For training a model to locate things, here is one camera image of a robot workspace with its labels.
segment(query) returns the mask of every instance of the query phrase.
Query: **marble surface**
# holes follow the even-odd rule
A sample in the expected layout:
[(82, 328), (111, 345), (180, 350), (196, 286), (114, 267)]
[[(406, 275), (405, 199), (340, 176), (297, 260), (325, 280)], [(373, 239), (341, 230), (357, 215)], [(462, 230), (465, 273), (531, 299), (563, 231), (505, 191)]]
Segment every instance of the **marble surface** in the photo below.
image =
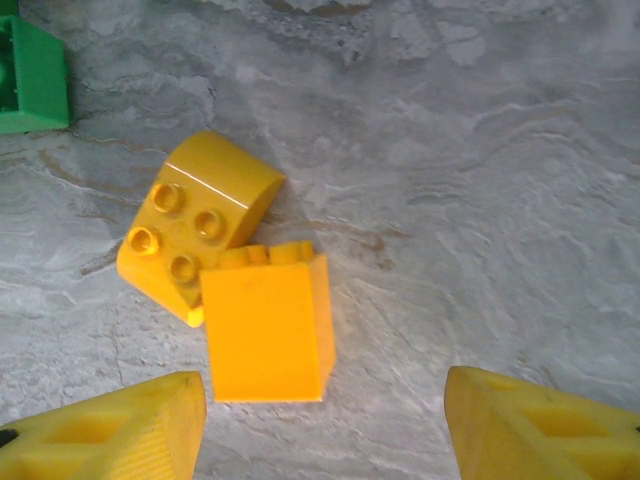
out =
[(640, 4), (284, 3), (21, 2), (75, 121), (0, 138), (0, 423), (208, 378), (114, 268), (201, 129), (288, 175), (256, 240), (328, 252), (339, 361), (322, 404), (210, 403), (196, 479), (459, 478), (452, 364), (640, 410)]

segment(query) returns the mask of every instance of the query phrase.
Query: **toy block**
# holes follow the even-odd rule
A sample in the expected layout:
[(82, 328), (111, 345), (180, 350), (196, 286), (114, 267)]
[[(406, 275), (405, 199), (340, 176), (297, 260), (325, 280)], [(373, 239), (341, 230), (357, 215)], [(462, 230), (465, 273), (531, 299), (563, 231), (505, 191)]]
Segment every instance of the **toy block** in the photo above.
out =
[(18, 15), (18, 2), (16, 0), (0, 0), (0, 16)]
[(206, 401), (179, 372), (0, 428), (0, 478), (191, 480)]
[(478, 368), (449, 370), (462, 480), (640, 478), (640, 415)]
[(249, 241), (284, 180), (221, 135), (191, 136), (155, 179), (118, 252), (118, 272), (200, 326), (200, 271), (215, 267), (220, 251)]
[(0, 133), (67, 126), (64, 45), (15, 15), (0, 17)]
[(252, 245), (201, 280), (215, 400), (321, 401), (335, 363), (326, 255)]

